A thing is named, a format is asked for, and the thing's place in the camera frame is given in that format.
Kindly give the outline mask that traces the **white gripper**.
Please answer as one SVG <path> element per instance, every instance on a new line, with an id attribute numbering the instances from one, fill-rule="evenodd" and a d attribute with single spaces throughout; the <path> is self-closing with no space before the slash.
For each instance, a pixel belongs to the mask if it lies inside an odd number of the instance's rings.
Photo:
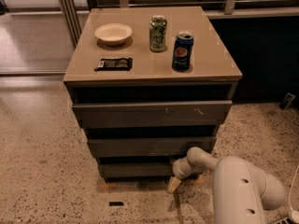
<path id="1" fill-rule="evenodd" d="M 170 177 L 167 191 L 169 193 L 174 193 L 180 185 L 181 179 L 201 174 L 203 166 L 203 161 L 200 159 L 189 159 L 188 157 L 185 157 L 176 160 L 172 167 L 174 176 Z"/>

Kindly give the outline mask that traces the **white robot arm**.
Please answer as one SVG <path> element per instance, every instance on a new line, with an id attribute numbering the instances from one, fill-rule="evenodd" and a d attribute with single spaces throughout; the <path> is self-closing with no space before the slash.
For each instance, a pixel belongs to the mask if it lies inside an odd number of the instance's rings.
<path id="1" fill-rule="evenodd" d="M 174 161 L 167 191 L 174 193 L 199 167 L 212 172 L 215 224 L 267 224 L 264 211 L 276 210 L 285 201 L 286 191 L 275 176 L 235 156 L 214 158 L 199 147 Z"/>

